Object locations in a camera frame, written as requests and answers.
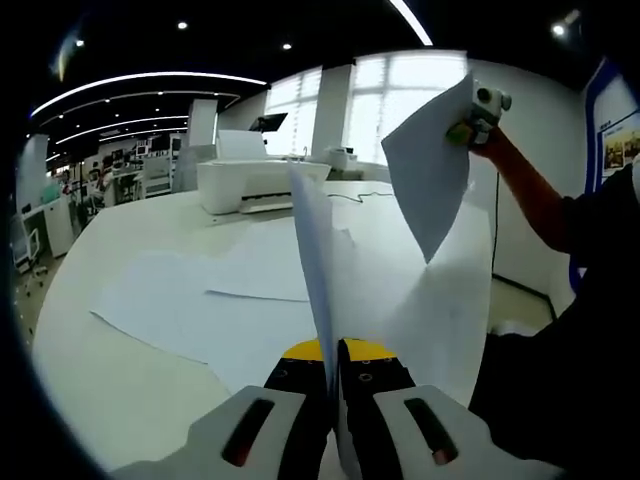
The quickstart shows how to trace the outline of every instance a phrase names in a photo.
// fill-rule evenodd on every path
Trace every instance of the ceiling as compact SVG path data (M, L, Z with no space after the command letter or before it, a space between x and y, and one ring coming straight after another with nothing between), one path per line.
M38 34L44 50L34 58L45 64L38 81L31 83L32 110L87 83L143 72L208 72L267 84L158 77L91 88L54 103L31 119L31 133L50 135L49 154L72 150L76 139L56 143L87 129L188 115L194 98L217 98L220 111L307 68L340 65L382 51L422 48L389 0L181 0L166 6L157 0L62 3L65 5L47 11L49 21L42 22ZM513 3L499 9L482 2L406 3L436 48L466 50L472 58L546 75L575 90L584 87L597 65L595 55L584 54L550 34L550 26L576 2L559 0L531 8ZM179 30L179 21L187 22L188 28ZM82 39L84 46L76 47L76 39ZM293 48L283 50L284 43ZM61 49L67 53L62 63L56 61ZM56 69L60 64L64 68ZM182 127L184 120L149 120L110 130L124 133L124 128L131 128L133 132L152 125ZM99 133L87 134L83 140L97 141Z

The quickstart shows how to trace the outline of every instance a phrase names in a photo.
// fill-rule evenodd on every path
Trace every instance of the poster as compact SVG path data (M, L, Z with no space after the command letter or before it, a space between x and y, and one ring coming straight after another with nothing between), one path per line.
M640 111L606 126L602 131L602 140L602 176L609 177L633 163L634 158L640 154Z

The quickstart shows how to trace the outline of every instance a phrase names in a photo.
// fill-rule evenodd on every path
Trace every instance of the small camera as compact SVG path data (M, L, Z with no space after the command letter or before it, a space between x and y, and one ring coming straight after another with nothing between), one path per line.
M489 138L489 132L498 125L503 111L511 108L511 95L473 81L473 108L471 124L475 130L473 143L483 144Z

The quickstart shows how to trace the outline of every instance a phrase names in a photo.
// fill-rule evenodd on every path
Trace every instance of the cable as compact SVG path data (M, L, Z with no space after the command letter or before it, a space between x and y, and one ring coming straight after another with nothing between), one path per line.
M378 192L361 193L360 195L357 196L358 198L348 197L347 195L340 195L337 193L332 193L330 195L327 195L327 197L340 197L340 198L346 198L347 200L351 200L352 202L364 203L364 200L362 199L362 197L371 197L373 195L376 195L378 197L395 197L393 193L378 193ZM496 173L495 229L493 233L493 252L491 253L491 273L492 274L494 272L494 267L496 264L496 251L498 249L498 215L500 212L499 202L500 202L500 173Z
M491 273L493 274L496 264L496 250L498 248L498 213L500 200L500 172L496 173L496 206L495 206L495 231L493 232L493 253L491 254Z
M338 193L332 193L330 195L327 195L327 197L340 197L340 198L346 198L347 200L351 200L352 202L364 203L364 200L362 200L362 197L372 197L374 195L377 197L395 197L393 193L378 193L378 192L361 193L360 195L357 195L358 198L348 197L347 195L340 195Z

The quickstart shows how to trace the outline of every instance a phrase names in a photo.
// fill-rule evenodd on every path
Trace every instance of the printer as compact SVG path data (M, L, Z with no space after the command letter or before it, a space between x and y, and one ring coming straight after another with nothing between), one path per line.
M217 158L197 165L200 202L212 215L256 213L292 207L289 161L267 155L262 134L218 132ZM302 175L323 183L331 167L296 162Z

